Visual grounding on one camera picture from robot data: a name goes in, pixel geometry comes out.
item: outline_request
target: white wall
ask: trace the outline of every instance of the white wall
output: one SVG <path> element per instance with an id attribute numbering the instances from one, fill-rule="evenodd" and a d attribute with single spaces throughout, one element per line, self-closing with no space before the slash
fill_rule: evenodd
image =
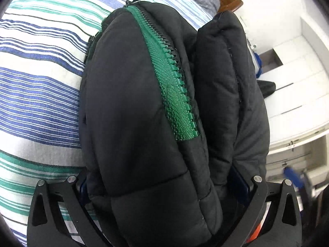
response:
<path id="1" fill-rule="evenodd" d="M 329 25 L 312 0 L 242 0 L 235 13 L 243 22 L 251 45 L 261 54 L 301 35 L 300 16 L 307 12 L 328 32 Z"/>
<path id="2" fill-rule="evenodd" d="M 313 0 L 303 0 L 305 12 L 329 36 L 329 23 Z"/>

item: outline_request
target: jacket sleeve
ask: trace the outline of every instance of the jacket sleeve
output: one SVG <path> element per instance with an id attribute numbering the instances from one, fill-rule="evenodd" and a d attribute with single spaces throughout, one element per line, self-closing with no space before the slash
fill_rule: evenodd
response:
<path id="1" fill-rule="evenodd" d="M 225 11 L 198 31 L 195 97 L 207 138 L 211 179 L 226 196 L 234 161 L 250 176 L 265 177 L 269 121 L 246 36 L 237 17 Z"/>

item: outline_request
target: metal screw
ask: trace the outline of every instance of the metal screw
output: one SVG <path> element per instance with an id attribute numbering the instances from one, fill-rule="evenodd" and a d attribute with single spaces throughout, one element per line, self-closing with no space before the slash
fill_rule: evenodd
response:
<path id="1" fill-rule="evenodd" d="M 75 179 L 77 179 L 75 176 L 69 176 L 69 177 L 67 178 L 67 181 L 68 181 L 69 183 L 72 183 L 72 182 L 75 181 Z"/>
<path id="2" fill-rule="evenodd" d="M 260 176 L 254 176 L 254 180 L 258 183 L 262 182 L 262 178 Z"/>
<path id="3" fill-rule="evenodd" d="M 286 184 L 287 186 L 291 186 L 291 185 L 292 185 L 292 182 L 291 182 L 289 179 L 286 179 L 286 180 L 285 180 L 285 184 Z"/>
<path id="4" fill-rule="evenodd" d="M 39 187 L 43 186 L 43 184 L 44 184 L 44 180 L 43 179 L 39 180 L 38 183 L 37 183 L 37 185 Z"/>

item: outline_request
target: blue object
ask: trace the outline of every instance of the blue object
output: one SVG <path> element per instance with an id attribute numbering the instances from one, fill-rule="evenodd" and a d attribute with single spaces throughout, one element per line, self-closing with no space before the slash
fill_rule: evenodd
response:
<path id="1" fill-rule="evenodd" d="M 227 177 L 227 185 L 238 203 L 248 206 L 250 203 L 250 186 L 239 171 L 232 166 Z"/>
<path id="2" fill-rule="evenodd" d="M 83 181 L 80 186 L 80 194 L 79 194 L 79 202 L 82 206 L 85 206 L 87 203 L 90 203 L 90 199 L 87 191 L 87 181 L 86 179 Z"/>
<path id="3" fill-rule="evenodd" d="M 299 189 L 304 187 L 304 181 L 300 178 L 300 176 L 292 169 L 287 166 L 283 170 L 284 175 Z"/>
<path id="4" fill-rule="evenodd" d="M 256 58 L 256 61 L 258 63 L 258 67 L 259 67 L 259 70 L 256 74 L 256 78 L 258 79 L 261 76 L 261 74 L 263 73 L 263 71 L 262 71 L 262 60 L 259 57 L 259 55 L 257 55 L 255 52 L 254 52 L 254 55 L 255 55 L 255 58 Z"/>

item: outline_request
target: striped bedsheet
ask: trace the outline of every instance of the striped bedsheet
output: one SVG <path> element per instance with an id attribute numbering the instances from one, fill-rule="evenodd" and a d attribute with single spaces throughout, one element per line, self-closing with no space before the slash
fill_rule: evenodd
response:
<path id="1" fill-rule="evenodd" d="M 25 246 L 37 181 L 62 181 L 84 166 L 78 105 L 87 42 L 124 1 L 13 0 L 0 20 L 0 213 Z M 196 29 L 212 18 L 193 0 L 148 1 L 174 7 Z"/>

